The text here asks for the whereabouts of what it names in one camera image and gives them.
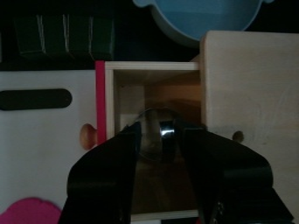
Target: pink object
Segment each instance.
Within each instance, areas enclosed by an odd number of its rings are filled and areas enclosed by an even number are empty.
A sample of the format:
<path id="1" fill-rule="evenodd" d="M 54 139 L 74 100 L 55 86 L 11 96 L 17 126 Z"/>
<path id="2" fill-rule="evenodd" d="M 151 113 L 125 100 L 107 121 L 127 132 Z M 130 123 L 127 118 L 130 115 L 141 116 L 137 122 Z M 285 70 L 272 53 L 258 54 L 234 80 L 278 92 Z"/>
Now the pink object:
<path id="1" fill-rule="evenodd" d="M 0 224 L 58 224 L 62 210 L 37 198 L 18 200 L 0 215 Z"/>
<path id="2" fill-rule="evenodd" d="M 97 61 L 98 144 L 107 141 L 106 62 Z"/>

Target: wooden drawer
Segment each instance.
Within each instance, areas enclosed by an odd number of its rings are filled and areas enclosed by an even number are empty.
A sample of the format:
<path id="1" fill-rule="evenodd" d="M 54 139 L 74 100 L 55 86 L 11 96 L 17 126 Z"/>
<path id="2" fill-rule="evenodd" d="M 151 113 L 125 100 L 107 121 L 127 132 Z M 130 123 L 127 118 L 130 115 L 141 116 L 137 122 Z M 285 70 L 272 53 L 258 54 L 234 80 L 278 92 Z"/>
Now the wooden drawer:
<path id="1" fill-rule="evenodd" d="M 107 138 L 149 108 L 170 108 L 202 122 L 202 81 L 197 62 L 107 62 Z M 173 164 L 141 157 L 137 165 L 133 221 L 197 217 L 183 158 Z"/>

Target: light blue bowl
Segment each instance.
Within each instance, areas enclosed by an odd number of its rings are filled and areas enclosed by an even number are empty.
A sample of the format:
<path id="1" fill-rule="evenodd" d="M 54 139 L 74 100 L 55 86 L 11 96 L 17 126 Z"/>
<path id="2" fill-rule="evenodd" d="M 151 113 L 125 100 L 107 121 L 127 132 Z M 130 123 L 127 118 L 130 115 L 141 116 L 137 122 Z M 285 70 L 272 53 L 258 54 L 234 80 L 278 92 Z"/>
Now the light blue bowl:
<path id="1" fill-rule="evenodd" d="M 245 31 L 253 23 L 261 4 L 276 0 L 134 0 L 138 7 L 151 7 L 163 33 L 178 44 L 199 48 L 210 30 Z"/>

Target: red trim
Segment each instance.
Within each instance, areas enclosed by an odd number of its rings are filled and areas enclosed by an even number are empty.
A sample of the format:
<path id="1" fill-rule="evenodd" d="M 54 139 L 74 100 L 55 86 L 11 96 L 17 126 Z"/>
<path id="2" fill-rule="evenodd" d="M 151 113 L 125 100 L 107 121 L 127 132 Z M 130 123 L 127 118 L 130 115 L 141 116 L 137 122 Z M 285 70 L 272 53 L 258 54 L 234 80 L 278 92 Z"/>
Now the red trim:
<path id="1" fill-rule="evenodd" d="M 107 141 L 106 62 L 97 61 L 98 144 Z"/>

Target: drawer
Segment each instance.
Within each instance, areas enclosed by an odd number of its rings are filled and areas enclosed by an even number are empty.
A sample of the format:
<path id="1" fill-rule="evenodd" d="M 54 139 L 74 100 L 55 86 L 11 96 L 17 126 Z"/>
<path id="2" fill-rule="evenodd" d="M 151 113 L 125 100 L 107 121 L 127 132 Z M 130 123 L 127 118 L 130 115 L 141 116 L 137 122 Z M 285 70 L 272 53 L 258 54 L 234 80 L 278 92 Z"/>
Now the drawer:
<path id="1" fill-rule="evenodd" d="M 133 124 L 146 109 L 169 108 L 202 123 L 202 79 L 195 62 L 106 63 L 107 138 Z M 197 217 L 193 185 L 178 154 L 174 163 L 139 158 L 133 221 Z"/>

